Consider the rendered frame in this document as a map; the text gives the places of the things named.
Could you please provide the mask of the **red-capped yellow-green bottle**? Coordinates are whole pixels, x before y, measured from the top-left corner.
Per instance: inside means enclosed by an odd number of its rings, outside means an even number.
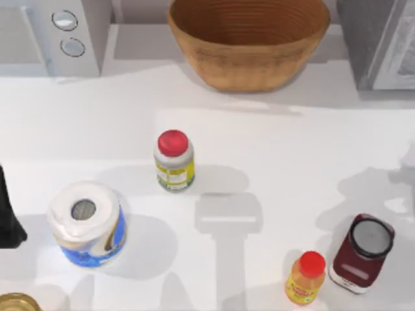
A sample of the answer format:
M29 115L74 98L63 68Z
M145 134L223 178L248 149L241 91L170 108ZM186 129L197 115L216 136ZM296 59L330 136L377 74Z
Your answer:
M157 180L167 191L180 192L195 179L195 151L191 140L180 130L166 130L157 139L153 156Z

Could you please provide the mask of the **brown woven basket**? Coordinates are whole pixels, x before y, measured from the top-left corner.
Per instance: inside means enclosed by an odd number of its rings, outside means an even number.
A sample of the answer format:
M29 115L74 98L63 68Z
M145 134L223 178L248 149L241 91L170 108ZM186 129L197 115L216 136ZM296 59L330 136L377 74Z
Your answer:
M323 0L172 0L167 21L195 73L219 91L284 86L330 24Z

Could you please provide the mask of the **white and blue paper roll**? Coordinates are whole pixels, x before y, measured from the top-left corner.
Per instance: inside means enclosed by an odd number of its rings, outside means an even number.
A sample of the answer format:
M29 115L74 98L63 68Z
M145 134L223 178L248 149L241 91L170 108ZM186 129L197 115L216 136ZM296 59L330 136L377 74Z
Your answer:
M105 265L126 242L127 224L117 194L96 181L62 189L49 204L47 221L63 254L83 268Z

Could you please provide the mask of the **red-capped orange bottle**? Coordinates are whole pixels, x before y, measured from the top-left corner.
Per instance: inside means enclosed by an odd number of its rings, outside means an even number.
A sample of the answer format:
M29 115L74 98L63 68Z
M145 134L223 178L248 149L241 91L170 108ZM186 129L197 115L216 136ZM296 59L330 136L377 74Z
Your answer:
M325 277L325 258L317 251L306 251L292 265L285 293L293 303L308 305L316 299Z

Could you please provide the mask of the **round microwave knob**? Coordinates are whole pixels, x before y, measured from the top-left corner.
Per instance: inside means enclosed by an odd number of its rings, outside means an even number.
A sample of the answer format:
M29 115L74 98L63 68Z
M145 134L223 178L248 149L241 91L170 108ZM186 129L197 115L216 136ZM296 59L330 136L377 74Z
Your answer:
M81 57L85 51L85 45L76 38L65 38L60 42L61 51L73 58Z
M78 26L76 15L68 10L52 13L51 20L53 25L62 31L72 31Z

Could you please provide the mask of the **dark red jar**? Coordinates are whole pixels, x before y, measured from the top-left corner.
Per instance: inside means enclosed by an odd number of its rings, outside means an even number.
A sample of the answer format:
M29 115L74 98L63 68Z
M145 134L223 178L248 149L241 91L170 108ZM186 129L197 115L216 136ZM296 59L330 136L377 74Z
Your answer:
M353 219L332 264L330 279L354 294L365 294L378 278L391 252L395 230L367 213Z

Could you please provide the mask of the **pale microwave oven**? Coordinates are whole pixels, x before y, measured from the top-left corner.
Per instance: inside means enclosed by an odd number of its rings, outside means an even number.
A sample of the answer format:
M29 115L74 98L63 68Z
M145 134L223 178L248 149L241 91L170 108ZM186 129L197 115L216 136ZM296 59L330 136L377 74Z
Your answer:
M52 13L63 10L76 15L75 30L53 25ZM0 77L100 76L112 15L112 0L0 0ZM65 55L65 38L80 40L85 53Z

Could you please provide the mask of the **grey cabinet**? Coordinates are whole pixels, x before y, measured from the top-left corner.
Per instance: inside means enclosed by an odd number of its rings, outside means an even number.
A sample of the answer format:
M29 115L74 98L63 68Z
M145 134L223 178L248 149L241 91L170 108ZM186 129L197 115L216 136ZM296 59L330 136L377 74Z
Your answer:
M415 0L337 0L358 90L415 90Z

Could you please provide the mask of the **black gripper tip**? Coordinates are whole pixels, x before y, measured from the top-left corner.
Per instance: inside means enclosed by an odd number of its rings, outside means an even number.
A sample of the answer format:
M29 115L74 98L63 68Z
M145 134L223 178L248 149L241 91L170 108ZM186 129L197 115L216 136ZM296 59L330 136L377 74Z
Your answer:
M3 167L0 165L0 249L16 249L27 240L27 233L14 214Z

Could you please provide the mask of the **yellow glass jar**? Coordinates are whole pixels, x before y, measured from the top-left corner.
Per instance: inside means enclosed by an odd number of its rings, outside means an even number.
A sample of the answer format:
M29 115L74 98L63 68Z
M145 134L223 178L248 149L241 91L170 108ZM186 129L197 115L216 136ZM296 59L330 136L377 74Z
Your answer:
M43 311L37 301L24 293L0 295L0 311Z

